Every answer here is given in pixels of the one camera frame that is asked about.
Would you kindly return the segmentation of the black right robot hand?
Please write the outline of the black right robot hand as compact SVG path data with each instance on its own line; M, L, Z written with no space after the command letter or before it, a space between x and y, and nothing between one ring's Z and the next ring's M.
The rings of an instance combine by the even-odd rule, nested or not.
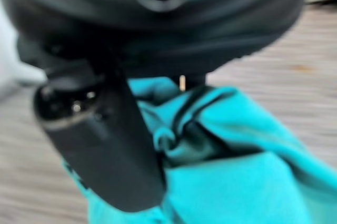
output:
M35 117L85 187L123 212L162 203L162 162L130 79L206 74L279 39L304 0L1 0L42 69Z

